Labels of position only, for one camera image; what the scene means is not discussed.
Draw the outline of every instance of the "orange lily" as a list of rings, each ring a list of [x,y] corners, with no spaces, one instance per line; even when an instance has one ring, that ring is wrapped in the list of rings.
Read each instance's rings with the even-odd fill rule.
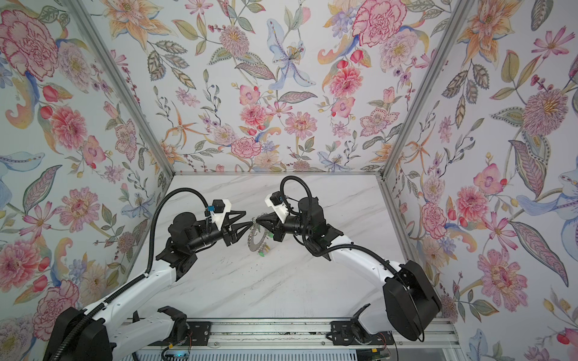
[[[433,131],[434,131],[434,127],[432,127],[432,130],[429,132],[427,138],[425,138],[425,140],[423,142],[421,142],[421,144],[417,144],[417,142],[409,142],[408,144],[405,145],[406,147],[412,146],[412,151],[413,151],[413,153],[411,153],[409,155],[410,157],[413,157],[413,158],[408,160],[407,162],[405,162],[405,164],[413,162],[417,158],[417,156],[419,155],[421,158],[421,168],[425,172],[424,153],[427,155],[429,155],[429,153],[424,149],[424,146],[428,142],[429,137],[432,135]]]
[[[166,131],[165,139],[163,140],[163,142],[166,141],[166,139],[169,137],[169,133],[172,132],[173,135],[177,135],[177,134],[181,133],[181,138],[184,139],[183,146],[181,147],[181,149],[183,149],[184,145],[187,143],[187,133],[185,131],[197,133],[200,135],[206,135],[205,133],[200,133],[200,132],[194,131],[193,129],[189,128],[189,126],[192,126],[193,124],[196,124],[196,123],[183,124],[183,119],[180,116],[179,109],[177,107],[175,107],[175,110],[177,111],[177,119],[179,121],[179,124]]]

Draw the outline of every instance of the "green leaf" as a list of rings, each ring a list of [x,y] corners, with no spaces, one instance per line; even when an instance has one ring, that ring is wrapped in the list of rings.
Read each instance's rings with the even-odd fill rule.
[[[195,144],[195,150],[201,150],[203,149],[203,145],[205,145],[206,140],[201,140],[200,142],[197,142],[197,144]]]
[[[511,87],[502,88],[498,90],[496,94],[492,95],[490,99],[493,99],[495,101],[501,101],[502,99],[506,99],[510,94],[512,94],[514,90],[516,89]]]
[[[244,18],[244,17],[237,18],[237,24],[239,24],[246,31],[250,31],[252,33],[255,33],[253,31],[253,27],[251,26],[251,23],[249,22],[249,20],[247,20],[247,18]]]
[[[492,304],[486,300],[475,300],[472,305],[476,308],[476,310],[484,316],[490,316],[499,311],[496,310]]]
[[[22,205],[26,214],[48,196],[54,184],[56,171],[60,167],[62,167],[62,165],[55,165],[46,169],[37,180],[30,183],[28,188],[26,188],[22,199]]]
[[[188,40],[197,40],[199,35],[194,27],[191,24],[184,20],[173,20],[173,23],[177,26],[177,29],[180,31],[183,36]]]
[[[211,60],[209,61],[209,65],[213,65],[216,64],[222,60],[227,60],[227,59],[231,59],[233,57],[233,55],[231,53],[229,53],[229,51],[223,47],[218,48],[217,50],[215,50],[215,52],[213,53],[213,55],[211,55]],[[207,73],[207,80],[205,80],[205,82],[209,81],[209,74]]]
[[[110,211],[110,209],[108,209],[104,203],[102,204],[102,210],[101,210],[101,214],[102,214],[102,220],[105,221],[108,224],[112,223],[112,212]]]
[[[505,108],[500,110],[495,114],[490,114],[490,117],[496,120],[502,120],[511,126],[515,126],[516,128],[521,127],[524,125],[524,119],[522,115],[524,114],[524,108],[519,106],[514,106],[510,108]]]
[[[59,10],[54,6],[46,5],[40,11],[40,15],[38,15],[38,20],[45,24],[50,24],[56,21],[58,18]]]

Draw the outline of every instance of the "red berry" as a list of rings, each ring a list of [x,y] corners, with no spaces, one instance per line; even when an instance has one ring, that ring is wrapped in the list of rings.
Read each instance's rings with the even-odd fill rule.
[[[556,339],[558,340],[559,343],[564,344],[564,345],[568,345],[570,343],[570,340],[568,340],[568,338],[561,333],[558,333],[558,336],[556,336]]]

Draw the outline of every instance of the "pink flower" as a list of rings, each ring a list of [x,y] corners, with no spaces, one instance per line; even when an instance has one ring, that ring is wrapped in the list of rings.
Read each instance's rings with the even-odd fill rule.
[[[474,177],[473,183],[485,194],[497,194],[504,190],[501,179],[498,166],[492,163]]]
[[[395,99],[395,90],[393,87],[389,87],[383,90],[383,103],[391,104]]]
[[[88,165],[100,163],[106,159],[105,153],[102,151],[94,135],[89,136],[88,140],[84,142],[82,155],[84,155],[84,160]]]
[[[253,138],[242,137],[233,142],[231,151],[241,158],[252,158],[261,153],[261,143],[255,142]]]
[[[12,286],[21,288],[34,276],[40,262],[40,249],[34,244],[34,240],[18,239],[14,244],[5,244],[0,251],[2,292],[10,291]]]
[[[302,114],[300,111],[297,112],[297,115],[289,113],[289,117],[285,121],[287,124],[285,131],[289,134],[295,133],[295,136],[305,140],[317,130],[316,123],[317,120],[312,118],[309,113]]]
[[[124,168],[121,167],[120,165],[117,166],[107,165],[105,166],[105,169],[106,169],[105,177],[112,184],[116,184],[116,181],[120,181],[123,179]]]
[[[351,133],[349,129],[345,127],[345,124],[339,121],[338,124],[333,124],[333,135],[340,137],[341,139],[345,138],[346,136],[350,136]]]
[[[242,57],[249,51],[249,39],[239,27],[229,25],[221,31],[219,41],[234,57]]]
[[[262,125],[266,119],[265,108],[259,104],[249,104],[241,112],[241,120],[249,126],[257,127]]]
[[[210,8],[213,6],[211,3],[205,3],[205,0],[188,0],[190,4],[185,4],[185,8],[192,10],[191,14],[196,13],[199,11],[201,14],[205,14],[205,9]]]
[[[287,103],[275,102],[274,106],[267,105],[269,111],[267,111],[268,116],[278,116],[281,119],[281,114],[289,114],[289,111],[293,109],[292,106],[286,106]]]
[[[239,101],[242,105],[255,104],[261,96],[261,92],[257,87],[251,88],[246,85],[241,85],[240,93]]]
[[[528,279],[517,274],[520,270],[518,262],[508,265],[510,254],[505,248],[502,253],[489,250],[488,259],[483,255],[478,258],[477,267],[484,272],[481,278],[484,286],[481,292],[484,295],[493,297],[496,306],[502,304],[503,298],[504,306],[510,312],[514,312],[519,304],[528,307],[528,295],[522,291],[528,287]]]
[[[60,213],[62,211],[61,208],[59,207],[55,208],[52,212],[50,212],[51,208],[52,202],[46,202],[46,205],[44,206],[44,212],[37,204],[34,207],[34,213],[36,213],[37,218],[34,218],[33,216],[28,214],[23,216],[22,219],[24,222],[33,224],[34,226],[21,229],[20,236],[27,235],[30,232],[34,232],[34,234],[32,235],[32,239],[36,239],[42,233],[42,229],[50,229],[51,226],[49,224],[46,224],[46,221],[48,221],[50,217],[54,215],[54,213]]]
[[[440,239],[446,235],[447,218],[443,210],[434,202],[428,202],[421,208],[422,223],[433,239]]]
[[[458,192],[458,211],[469,222],[481,221],[488,213],[488,200],[476,187],[462,187]]]
[[[110,51],[110,56],[112,56],[112,58],[114,59],[114,62],[116,63],[116,65],[118,66],[128,66],[128,63],[125,63],[124,61],[127,59],[126,56],[124,55],[119,55],[116,56],[116,50],[112,49]]]
[[[331,93],[337,98],[353,95],[361,86],[363,77],[360,74],[359,69],[353,66],[339,70],[329,84]]]
[[[381,46],[381,69],[385,72],[401,65],[413,52],[417,44],[417,35],[410,29],[404,29],[389,38]]]
[[[357,11],[353,36],[360,36],[360,46],[384,43],[399,31],[406,14],[400,0],[366,0]]]
[[[118,110],[116,110],[115,106],[110,104],[109,102],[105,102],[105,106],[103,107],[105,112],[110,115],[112,119],[118,117]]]
[[[186,90],[179,87],[179,90],[175,91],[177,93],[177,99],[180,100],[182,104],[187,104],[188,106],[192,106],[193,108],[197,107],[197,104],[201,102],[197,100],[196,95],[191,95],[191,93],[187,92]]]
[[[548,30],[546,32],[546,41],[542,39],[536,39],[536,41],[534,41],[534,45],[539,47],[539,49],[534,49],[532,50],[532,52],[541,53],[545,51],[546,53],[544,54],[542,59],[546,59],[547,57],[549,57],[551,52],[554,53],[554,55],[570,53],[568,49],[561,47],[560,45],[574,39],[574,33],[570,33],[570,35],[562,39],[562,36],[564,35],[565,31],[566,27],[562,27],[560,30],[558,30],[556,37],[552,40],[552,32]]]
[[[451,117],[443,117],[443,121],[439,124],[439,139],[442,140],[442,143],[450,142],[451,138]]]
[[[84,223],[90,223],[98,220],[98,210],[100,204],[93,204],[98,200],[98,196],[88,190],[88,187],[82,188],[80,192],[71,189],[70,198],[62,197],[62,202],[66,207],[60,211],[60,223],[65,226],[71,224],[70,232],[82,230]]]
[[[504,227],[507,226],[508,224],[507,218],[502,218],[500,223],[497,224],[498,214],[496,212],[492,212],[491,216],[492,216],[492,223],[486,221],[485,217],[483,219],[486,227],[492,231],[492,233],[490,233],[490,239],[494,239],[494,237],[497,235],[498,241],[500,241],[502,248],[505,249],[506,252],[507,252],[506,245],[508,245],[513,250],[518,248],[518,245],[516,243],[512,242],[510,239],[507,238],[507,237],[515,237],[516,233],[513,230],[503,230]]]
[[[568,97],[560,89],[541,91],[530,96],[522,115],[526,133],[548,135],[558,129],[568,112],[567,101]]]
[[[214,130],[213,134],[215,137],[215,142],[222,146],[230,146],[231,143],[239,138],[230,125],[223,125],[218,127]]]
[[[0,16],[0,53],[10,65],[40,81],[54,75],[58,50],[46,26],[20,10],[4,10]]]
[[[135,124],[129,119],[126,125],[117,126],[114,131],[116,132],[116,138],[118,138],[115,149],[126,155],[128,161],[132,162],[136,154]]]
[[[352,96],[349,98],[341,98],[339,99],[335,105],[331,107],[331,112],[339,115],[340,117],[347,118],[349,113],[351,113],[351,108],[355,103],[355,98]]]
[[[377,134],[386,129],[399,117],[399,113],[387,113],[385,109],[375,108],[368,117],[361,118],[363,130],[361,135],[364,137]]]
[[[72,111],[69,106],[59,107],[52,114],[52,134],[58,144],[68,150],[77,150],[84,142],[86,122],[78,110]]]
[[[362,50],[356,50],[351,54],[351,61],[353,61],[354,63],[359,63],[362,59],[363,59],[363,51]]]
[[[34,336],[48,341],[56,318],[67,308],[76,306],[78,298],[78,287],[70,280],[63,280],[60,287],[49,287],[34,314]]]

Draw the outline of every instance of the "pink rose bud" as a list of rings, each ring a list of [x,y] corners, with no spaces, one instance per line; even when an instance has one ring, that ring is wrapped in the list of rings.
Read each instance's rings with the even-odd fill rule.
[[[40,264],[38,264],[38,270],[40,272],[44,271],[50,265],[50,257],[44,257]]]
[[[40,116],[43,119],[48,119],[52,116],[52,107],[51,106],[43,106],[42,108],[40,108]]]
[[[34,292],[41,292],[46,288],[48,285],[48,277],[45,274],[40,276],[36,281],[32,283],[32,287]]]
[[[361,50],[354,51],[350,59],[356,64],[359,63],[359,61],[363,59],[363,51]]]
[[[389,87],[383,91],[383,102],[385,104],[393,103],[395,99],[395,90],[393,87]]]
[[[58,102],[58,92],[50,85],[42,88],[42,94],[44,94],[44,98],[47,102]]]
[[[466,221],[466,219],[464,217],[460,217],[460,225],[464,228],[466,228],[468,226],[468,222]]]
[[[449,211],[447,211],[447,217],[450,220],[455,221],[457,219],[457,215],[455,214],[455,209],[450,209]]]
[[[306,7],[302,7],[301,9],[303,10],[303,21],[301,21],[301,24],[304,24],[311,18],[311,10]]]

